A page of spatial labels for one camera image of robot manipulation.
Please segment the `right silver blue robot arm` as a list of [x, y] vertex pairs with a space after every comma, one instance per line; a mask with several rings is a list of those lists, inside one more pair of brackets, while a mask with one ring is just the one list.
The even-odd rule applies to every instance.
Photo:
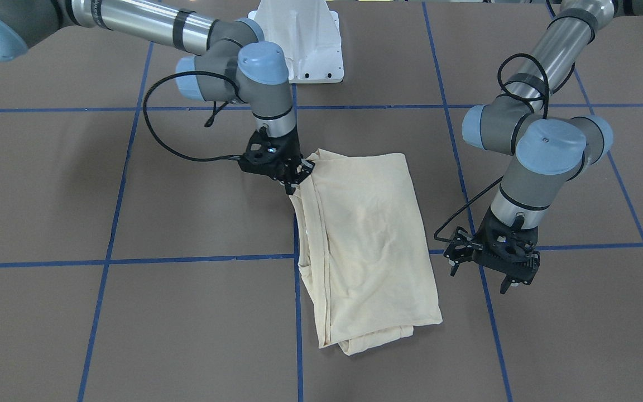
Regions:
[[148, 1], [0, 1], [0, 62], [11, 61], [67, 26], [118, 31], [186, 53], [171, 76], [152, 84], [141, 103], [148, 128], [153, 91], [175, 81], [189, 99], [219, 113], [247, 104], [256, 129], [242, 155], [227, 155], [245, 173], [278, 181], [286, 194], [311, 175], [300, 151], [284, 53], [250, 18], [215, 20], [186, 8]]

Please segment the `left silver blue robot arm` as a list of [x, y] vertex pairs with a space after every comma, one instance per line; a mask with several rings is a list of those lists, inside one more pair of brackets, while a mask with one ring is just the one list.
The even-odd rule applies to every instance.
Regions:
[[573, 74], [597, 32], [620, 16], [643, 16], [643, 1], [561, 1], [531, 53], [518, 53], [518, 71], [497, 72], [500, 94], [474, 106], [462, 122], [464, 142], [510, 155], [507, 171], [475, 234], [457, 227], [445, 240], [454, 276], [474, 262], [503, 273], [500, 292], [529, 285], [540, 265], [538, 227], [562, 186], [606, 155], [614, 144], [609, 123], [597, 116], [549, 117], [549, 103]]

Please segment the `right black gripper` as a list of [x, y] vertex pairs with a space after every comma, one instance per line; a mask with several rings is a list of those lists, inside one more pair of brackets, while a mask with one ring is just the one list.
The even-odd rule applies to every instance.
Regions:
[[314, 162], [302, 158], [297, 129], [281, 137], [270, 137], [266, 129], [255, 130], [238, 165], [245, 173], [284, 181], [287, 195], [293, 195], [315, 168]]

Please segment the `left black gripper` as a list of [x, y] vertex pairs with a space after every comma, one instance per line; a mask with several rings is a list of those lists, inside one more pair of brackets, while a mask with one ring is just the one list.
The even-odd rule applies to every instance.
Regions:
[[[479, 231], [472, 237], [466, 229], [458, 226], [447, 239], [444, 257], [451, 265], [454, 276], [462, 263], [475, 262], [480, 266], [505, 274], [500, 285], [500, 294], [505, 295], [513, 286], [529, 285], [539, 270], [538, 228], [523, 229], [523, 217], [515, 217], [510, 226], [504, 224], [488, 209]], [[481, 249], [474, 250], [475, 244]]]

